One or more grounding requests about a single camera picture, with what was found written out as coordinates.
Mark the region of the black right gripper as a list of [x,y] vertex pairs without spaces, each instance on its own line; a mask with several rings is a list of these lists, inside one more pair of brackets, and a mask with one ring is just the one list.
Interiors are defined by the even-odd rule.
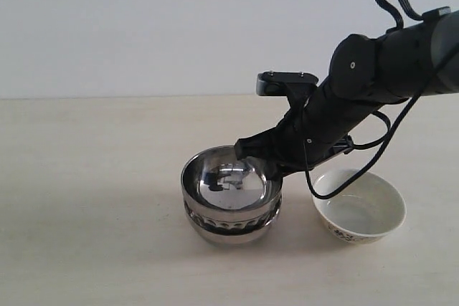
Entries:
[[350,130],[377,109],[375,102],[338,97],[329,79],[325,79],[295,117],[277,129],[271,137],[254,135],[234,144],[238,159],[247,158],[261,168],[266,179],[281,179],[304,172],[321,160],[325,153]]

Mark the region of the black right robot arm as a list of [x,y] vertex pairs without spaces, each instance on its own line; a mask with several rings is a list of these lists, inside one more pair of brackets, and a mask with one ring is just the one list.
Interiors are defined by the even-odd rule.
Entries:
[[413,97],[458,91],[458,13],[376,39],[351,34],[335,49],[324,80],[306,72],[261,72],[257,94],[290,108],[271,129],[235,143],[239,159],[269,161],[283,173],[315,168],[353,150],[350,131],[374,111]]

